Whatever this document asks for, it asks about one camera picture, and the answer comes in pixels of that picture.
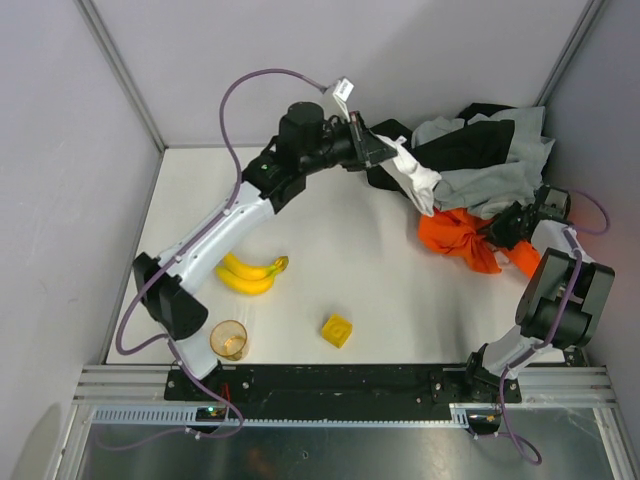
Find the grey hooded sweatshirt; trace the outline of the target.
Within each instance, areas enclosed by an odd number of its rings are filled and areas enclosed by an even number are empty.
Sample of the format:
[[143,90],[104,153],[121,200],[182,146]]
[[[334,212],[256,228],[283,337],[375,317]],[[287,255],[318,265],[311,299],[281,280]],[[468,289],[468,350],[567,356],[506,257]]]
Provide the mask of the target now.
[[[435,187],[435,207],[440,211],[464,208],[482,219],[490,219],[514,202],[531,203],[542,184],[542,173],[555,143],[543,135],[546,109],[543,106],[511,108],[480,120],[514,120],[515,132],[504,164],[481,169],[438,172],[442,179]],[[419,140],[434,140],[462,127],[463,120],[438,117],[420,124],[413,132],[411,146]]]

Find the orange cloth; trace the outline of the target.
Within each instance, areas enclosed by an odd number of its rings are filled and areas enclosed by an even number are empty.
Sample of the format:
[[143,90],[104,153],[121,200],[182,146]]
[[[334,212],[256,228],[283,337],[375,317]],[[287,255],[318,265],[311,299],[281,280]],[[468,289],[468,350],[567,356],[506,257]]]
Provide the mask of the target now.
[[417,236],[433,253],[460,258],[476,273],[500,274],[502,268],[496,257],[499,253],[531,279],[541,261],[540,253],[527,241],[520,241],[513,249],[494,246],[480,233],[490,223],[464,208],[435,210],[433,216],[420,217]]

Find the white cloth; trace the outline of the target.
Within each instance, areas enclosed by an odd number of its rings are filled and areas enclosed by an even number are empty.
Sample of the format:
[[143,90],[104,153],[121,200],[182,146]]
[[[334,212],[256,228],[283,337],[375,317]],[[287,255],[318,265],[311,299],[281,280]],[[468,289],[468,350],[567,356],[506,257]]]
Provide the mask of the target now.
[[422,166],[416,158],[403,146],[404,137],[392,140],[384,135],[378,135],[387,146],[396,151],[396,156],[380,164],[400,191],[413,203],[424,216],[434,216],[434,190],[441,175]]

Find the black cloth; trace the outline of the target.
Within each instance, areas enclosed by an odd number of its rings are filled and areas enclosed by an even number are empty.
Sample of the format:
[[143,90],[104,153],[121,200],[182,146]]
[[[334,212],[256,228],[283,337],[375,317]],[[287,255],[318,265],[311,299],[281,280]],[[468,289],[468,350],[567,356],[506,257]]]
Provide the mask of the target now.
[[[434,140],[419,140],[415,147],[407,143],[404,145],[423,167],[440,173],[504,164],[514,136],[515,121],[480,120],[471,124],[471,119],[477,114],[491,116],[511,108],[513,107],[499,104],[472,103],[455,119],[463,120],[461,128]],[[396,119],[380,122],[371,127],[371,130],[392,140],[404,136],[408,141],[414,133]],[[366,178],[373,188],[400,192],[408,198],[398,182],[381,166],[368,170]]]

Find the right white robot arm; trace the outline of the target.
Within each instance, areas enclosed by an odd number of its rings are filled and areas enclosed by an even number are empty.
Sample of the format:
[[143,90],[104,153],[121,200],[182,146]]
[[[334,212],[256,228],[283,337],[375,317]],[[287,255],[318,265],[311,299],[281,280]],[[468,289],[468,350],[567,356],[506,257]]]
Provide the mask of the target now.
[[571,196],[516,203],[484,233],[496,247],[515,251],[527,240],[541,251],[515,313],[515,326],[500,339],[470,354],[464,392],[474,401],[498,399],[507,382],[552,350],[583,347],[593,337],[615,272],[596,262],[578,241],[569,221]]

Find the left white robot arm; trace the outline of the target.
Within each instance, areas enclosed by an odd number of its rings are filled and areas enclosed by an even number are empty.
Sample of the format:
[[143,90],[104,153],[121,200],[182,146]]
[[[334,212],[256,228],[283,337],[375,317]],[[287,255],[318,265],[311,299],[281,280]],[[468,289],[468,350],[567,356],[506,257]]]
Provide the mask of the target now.
[[359,112],[326,117],[316,103],[295,103],[223,204],[158,256],[138,255],[133,273],[141,302],[193,377],[203,379],[218,363],[203,329],[208,310],[195,294],[223,256],[302,193],[308,176],[335,166],[359,172],[397,154],[391,142],[366,127]]

